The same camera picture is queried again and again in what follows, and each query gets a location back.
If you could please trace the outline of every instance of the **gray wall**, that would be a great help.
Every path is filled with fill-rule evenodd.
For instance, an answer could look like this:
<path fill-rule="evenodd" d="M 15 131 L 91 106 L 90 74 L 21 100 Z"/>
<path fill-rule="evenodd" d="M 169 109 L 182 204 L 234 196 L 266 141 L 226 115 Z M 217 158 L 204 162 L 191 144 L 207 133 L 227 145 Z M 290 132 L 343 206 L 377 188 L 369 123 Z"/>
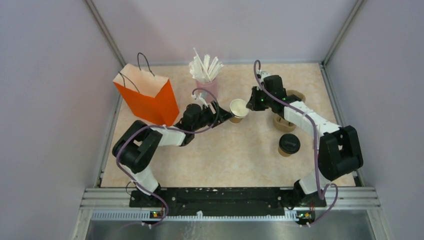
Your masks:
<path fill-rule="evenodd" d="M 0 239 L 69 239 L 119 70 L 83 1 L 0 3 Z"/>
<path fill-rule="evenodd" d="M 94 0 L 123 57 L 188 63 L 311 62 L 328 52 L 356 0 Z"/>
<path fill-rule="evenodd" d="M 424 1 L 367 1 L 329 65 L 395 239 L 424 239 Z"/>

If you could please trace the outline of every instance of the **pink cup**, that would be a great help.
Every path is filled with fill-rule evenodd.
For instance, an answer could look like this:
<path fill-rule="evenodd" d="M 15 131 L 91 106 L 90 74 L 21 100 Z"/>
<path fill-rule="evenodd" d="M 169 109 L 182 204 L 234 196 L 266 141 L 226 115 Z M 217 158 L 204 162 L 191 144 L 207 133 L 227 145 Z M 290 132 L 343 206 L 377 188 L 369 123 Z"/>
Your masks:
<path fill-rule="evenodd" d="M 198 88 L 208 90 L 209 92 L 211 92 L 215 96 L 215 98 L 218 98 L 218 78 L 217 77 L 215 77 L 215 79 L 212 80 L 212 82 L 209 82 L 209 83 L 201 83 L 201 82 L 196 80 L 196 86 Z M 206 100 L 207 103 L 210 103 L 210 102 L 212 102 L 212 100 L 214 100 L 214 98 L 208 93 L 205 100 Z"/>

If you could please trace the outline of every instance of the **paper cup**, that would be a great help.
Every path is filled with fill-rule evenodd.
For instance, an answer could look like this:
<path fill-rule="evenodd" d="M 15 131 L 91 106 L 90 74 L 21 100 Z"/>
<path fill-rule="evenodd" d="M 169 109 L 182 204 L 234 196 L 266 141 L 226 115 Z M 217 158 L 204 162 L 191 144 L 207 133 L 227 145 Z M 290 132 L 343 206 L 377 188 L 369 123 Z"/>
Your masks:
<path fill-rule="evenodd" d="M 291 133 L 286 133 L 278 141 L 278 153 L 283 157 L 290 157 L 301 148 L 299 138 Z"/>
<path fill-rule="evenodd" d="M 286 133 L 293 132 L 293 130 L 296 128 L 296 125 L 281 118 L 278 114 L 274 114 L 274 117 L 272 118 L 272 124 L 276 129 Z"/>
<path fill-rule="evenodd" d="M 229 119 L 233 124 L 240 123 L 249 113 L 249 109 L 246 108 L 247 102 L 243 99 L 234 99 L 229 104 L 229 111 L 234 115 Z"/>

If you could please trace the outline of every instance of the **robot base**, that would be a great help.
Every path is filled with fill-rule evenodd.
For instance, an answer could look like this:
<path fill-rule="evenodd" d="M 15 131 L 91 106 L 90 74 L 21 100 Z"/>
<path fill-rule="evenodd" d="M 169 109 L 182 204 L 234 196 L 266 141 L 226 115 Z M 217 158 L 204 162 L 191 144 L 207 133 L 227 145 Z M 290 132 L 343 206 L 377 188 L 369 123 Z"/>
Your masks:
<path fill-rule="evenodd" d="M 313 194 L 309 202 L 294 202 L 293 189 L 280 187 L 163 187 L 155 194 L 169 206 L 169 216 L 195 216 L 202 211 L 204 216 L 281 216 L 285 208 L 325 207 L 326 201 Z M 161 208 L 162 203 L 139 190 L 131 192 L 130 208 Z"/>

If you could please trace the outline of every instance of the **beige table surface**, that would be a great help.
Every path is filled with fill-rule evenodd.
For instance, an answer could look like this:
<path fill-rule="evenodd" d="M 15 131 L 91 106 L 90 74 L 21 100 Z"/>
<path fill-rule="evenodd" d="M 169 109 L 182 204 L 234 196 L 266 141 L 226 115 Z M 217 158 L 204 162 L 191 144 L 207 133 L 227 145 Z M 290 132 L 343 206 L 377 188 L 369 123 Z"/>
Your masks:
<path fill-rule="evenodd" d="M 192 89 L 196 84 L 188 66 L 152 67 L 156 75 L 169 77 L 180 109 L 194 100 Z M 331 122 L 336 122 L 324 80 L 317 63 L 263 64 L 262 69 L 278 74 L 287 90 L 297 90 L 306 96 L 306 105 Z M 231 100 L 246 101 L 256 86 L 253 64 L 226 65 L 218 75 L 218 101 L 228 110 Z M 274 128 L 273 113 L 251 111 L 239 124 L 229 121 L 205 133 L 195 135 L 184 147 L 161 146 L 150 166 L 162 187 L 290 187 L 313 171 L 312 138 L 299 128 L 292 133 L 299 137 L 299 152 L 290 157 L 279 155 L 278 141 L 283 132 Z M 119 111 L 112 145 L 138 118 L 125 101 Z M 129 178 L 116 166 L 109 153 L 101 183 L 102 187 L 124 187 Z M 334 181 L 339 186 L 354 186 L 351 174 Z"/>

